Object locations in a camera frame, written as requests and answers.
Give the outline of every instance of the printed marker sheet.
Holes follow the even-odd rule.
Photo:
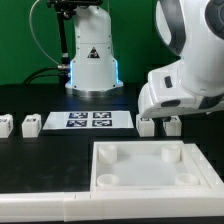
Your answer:
[[[129,111],[51,112],[43,130],[134,128]]]

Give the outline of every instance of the black surface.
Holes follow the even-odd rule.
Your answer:
[[[166,88],[167,89],[173,87],[173,84],[172,84],[172,81],[171,81],[171,77],[170,76],[165,77],[164,80],[165,80],[165,84],[166,84]]]
[[[109,99],[85,100],[64,94],[57,85],[0,86],[0,114],[14,116],[9,139],[0,140],[0,193],[88,191],[95,141],[183,140],[196,143],[224,179],[224,112],[181,116],[182,137],[165,137],[162,119],[154,119],[156,136],[139,138],[135,129],[41,131],[37,139],[23,139],[21,124],[28,114],[49,112],[129,110],[135,125],[140,86],[129,84]],[[223,217],[105,220],[85,223],[224,223]]]

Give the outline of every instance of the green backdrop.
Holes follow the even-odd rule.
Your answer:
[[[32,72],[54,65],[36,46],[29,29],[35,0],[3,1],[0,7],[0,84],[21,83]],[[120,79],[143,82],[147,73],[176,60],[154,27],[155,0],[105,0],[110,8],[115,58]],[[43,48],[60,62],[60,42],[54,9],[42,0],[34,11],[35,33]],[[73,22],[66,21],[68,47],[75,54]],[[57,82],[57,78],[39,82]]]

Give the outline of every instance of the white plastic tray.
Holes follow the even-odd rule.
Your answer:
[[[0,222],[202,216],[224,216],[224,184],[180,141],[96,142],[90,192],[0,195]]]

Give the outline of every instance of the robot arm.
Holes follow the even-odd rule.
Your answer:
[[[118,63],[112,54],[110,15],[98,5],[103,0],[49,0],[59,18],[62,42],[62,60],[68,56],[63,19],[75,15],[76,55],[70,62],[68,94],[80,97],[108,97],[121,92],[123,83],[118,79]]]
[[[224,0],[158,0],[156,26],[181,60],[149,73],[143,117],[224,109]]]

